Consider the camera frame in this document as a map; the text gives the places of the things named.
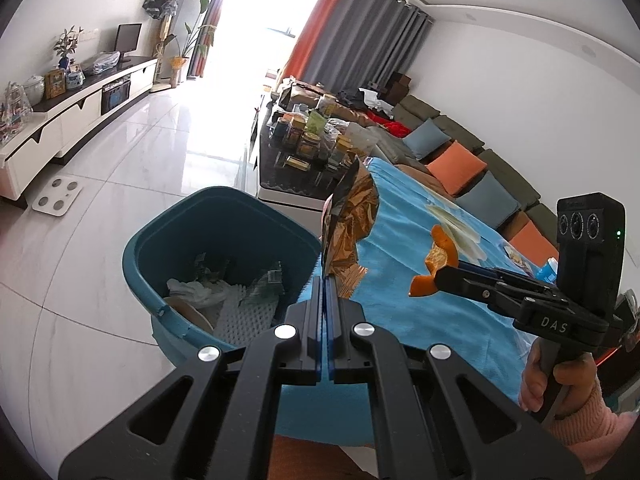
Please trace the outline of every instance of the tile floor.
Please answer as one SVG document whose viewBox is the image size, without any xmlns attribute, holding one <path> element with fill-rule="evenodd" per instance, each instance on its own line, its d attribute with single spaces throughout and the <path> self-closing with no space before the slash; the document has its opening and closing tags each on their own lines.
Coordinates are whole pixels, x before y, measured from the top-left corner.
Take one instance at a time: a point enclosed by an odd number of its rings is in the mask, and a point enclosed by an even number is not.
<svg viewBox="0 0 640 480">
<path fill-rule="evenodd" d="M 122 251 L 183 196 L 241 187 L 255 104 L 200 81 L 153 94 L 31 184 L 33 199 L 54 174 L 77 176 L 84 189 L 65 216 L 0 204 L 0 405 L 53 478 L 173 369 L 124 281 Z"/>
</svg>

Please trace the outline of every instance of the hand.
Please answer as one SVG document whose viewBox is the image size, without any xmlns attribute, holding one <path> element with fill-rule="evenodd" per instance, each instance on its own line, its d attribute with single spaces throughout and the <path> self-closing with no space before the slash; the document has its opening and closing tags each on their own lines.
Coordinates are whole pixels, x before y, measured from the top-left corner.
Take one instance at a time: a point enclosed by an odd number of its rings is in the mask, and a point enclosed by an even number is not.
<svg viewBox="0 0 640 480">
<path fill-rule="evenodd" d="M 575 361 L 561 363 L 554 368 L 559 384 L 571 386 L 556 416 L 572 415 L 589 400 L 596 383 L 597 367 L 591 354 L 583 354 Z M 547 384 L 546 375 L 540 370 L 540 339 L 536 339 L 522 373 L 518 402 L 523 410 L 538 412 L 542 408 Z"/>
</svg>

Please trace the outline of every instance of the blue blanket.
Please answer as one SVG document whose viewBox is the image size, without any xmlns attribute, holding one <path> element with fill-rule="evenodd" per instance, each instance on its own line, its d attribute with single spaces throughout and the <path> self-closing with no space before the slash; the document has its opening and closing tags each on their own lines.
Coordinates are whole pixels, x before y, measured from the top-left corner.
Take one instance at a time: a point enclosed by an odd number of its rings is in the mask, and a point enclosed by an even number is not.
<svg viewBox="0 0 640 480">
<path fill-rule="evenodd" d="M 477 244 L 479 253 L 484 253 L 480 265 L 519 271 L 504 252 L 504 239 L 386 162 L 373 160 L 369 171 L 378 187 L 380 209 L 371 234 L 358 243 L 359 263 L 369 270 L 351 299 L 363 306 L 369 322 L 391 330 L 404 344 L 451 346 L 516 400 L 529 346 L 527 338 L 511 326 L 512 320 L 494 314 L 484 304 L 446 292 L 408 297 L 412 278 L 428 274 L 424 258 L 433 241 L 431 228 L 442 223 L 434 210 L 449 212 L 481 236 Z M 315 275 L 320 275 L 319 263 Z M 300 300 L 309 297 L 307 288 Z M 322 382 L 314 388 L 283 388 L 277 433 L 341 446 L 373 443 L 366 386 L 329 382 L 326 355 L 322 374 Z"/>
</svg>

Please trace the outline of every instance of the trash can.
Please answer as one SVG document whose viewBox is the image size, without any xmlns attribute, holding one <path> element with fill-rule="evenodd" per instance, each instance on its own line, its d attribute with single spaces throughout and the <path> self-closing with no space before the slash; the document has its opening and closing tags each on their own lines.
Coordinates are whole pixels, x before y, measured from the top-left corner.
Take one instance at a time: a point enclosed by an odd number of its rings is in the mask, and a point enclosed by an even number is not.
<svg viewBox="0 0 640 480">
<path fill-rule="evenodd" d="M 174 365 L 207 345 L 234 346 L 190 323 L 162 299 L 166 282 L 190 282 L 198 254 L 229 258 L 225 281 L 249 285 L 274 262 L 282 265 L 285 293 L 276 318 L 297 301 L 314 270 L 320 240 L 305 228 L 248 194 L 209 187 L 188 196 L 149 222 L 122 256 L 125 280 L 151 314 L 154 338 Z"/>
</svg>

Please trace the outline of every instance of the computer monitor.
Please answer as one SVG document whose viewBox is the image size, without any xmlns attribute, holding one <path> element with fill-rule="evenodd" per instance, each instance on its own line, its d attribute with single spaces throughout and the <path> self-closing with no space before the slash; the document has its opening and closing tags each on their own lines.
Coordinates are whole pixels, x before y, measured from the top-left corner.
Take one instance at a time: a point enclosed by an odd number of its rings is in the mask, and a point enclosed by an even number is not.
<svg viewBox="0 0 640 480">
<path fill-rule="evenodd" d="M 128 25 L 118 27 L 115 50 L 121 52 L 120 63 L 131 61 L 131 59 L 125 57 L 125 55 L 127 52 L 133 52 L 138 49 L 140 29 L 142 29 L 142 23 L 129 23 Z"/>
</svg>

